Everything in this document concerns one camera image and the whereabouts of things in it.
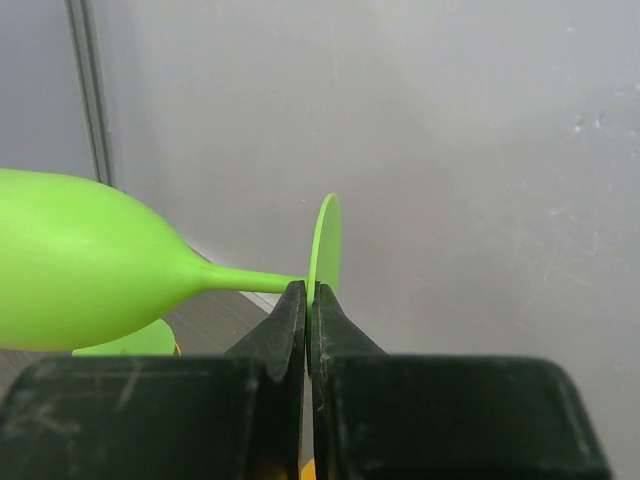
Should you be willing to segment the green wine glass back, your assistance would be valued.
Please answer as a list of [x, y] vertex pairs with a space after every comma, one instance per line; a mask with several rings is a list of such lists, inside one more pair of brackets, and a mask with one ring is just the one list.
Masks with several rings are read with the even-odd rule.
[[148, 326], [122, 338], [76, 349], [73, 356], [172, 356], [175, 335], [163, 319], [157, 319]]

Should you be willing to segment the orange wine glass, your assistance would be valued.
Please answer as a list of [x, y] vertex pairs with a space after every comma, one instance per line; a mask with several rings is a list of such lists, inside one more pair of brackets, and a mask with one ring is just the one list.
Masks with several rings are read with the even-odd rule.
[[316, 480], [315, 460], [311, 458], [300, 471], [300, 480]]

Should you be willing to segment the green wine glass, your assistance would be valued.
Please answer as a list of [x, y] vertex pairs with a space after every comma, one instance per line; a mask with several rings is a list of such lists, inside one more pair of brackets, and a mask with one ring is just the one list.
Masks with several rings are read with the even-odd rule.
[[280, 294], [283, 274], [214, 264], [137, 199], [84, 178], [1, 172], [1, 345], [73, 352], [211, 290]]
[[175, 335], [163, 319], [157, 319], [148, 326], [122, 338], [76, 349], [73, 356], [172, 356]]

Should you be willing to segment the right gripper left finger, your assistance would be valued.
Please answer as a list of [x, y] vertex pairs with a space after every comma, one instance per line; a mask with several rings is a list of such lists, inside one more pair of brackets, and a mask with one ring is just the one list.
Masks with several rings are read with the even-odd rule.
[[306, 289], [222, 355], [54, 356], [1, 405], [5, 479], [296, 479]]

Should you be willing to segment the green wine glass front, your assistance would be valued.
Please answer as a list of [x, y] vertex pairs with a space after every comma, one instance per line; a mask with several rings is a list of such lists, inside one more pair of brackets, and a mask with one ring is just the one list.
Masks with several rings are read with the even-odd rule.
[[1, 345], [73, 352], [211, 290], [280, 294], [283, 274], [214, 264], [137, 199], [84, 178], [1, 172]]

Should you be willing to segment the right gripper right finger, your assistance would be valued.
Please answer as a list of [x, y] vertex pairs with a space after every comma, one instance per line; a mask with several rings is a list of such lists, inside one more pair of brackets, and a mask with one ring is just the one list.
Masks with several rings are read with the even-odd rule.
[[307, 359], [319, 479], [609, 479], [568, 373], [528, 356], [391, 354], [320, 284]]

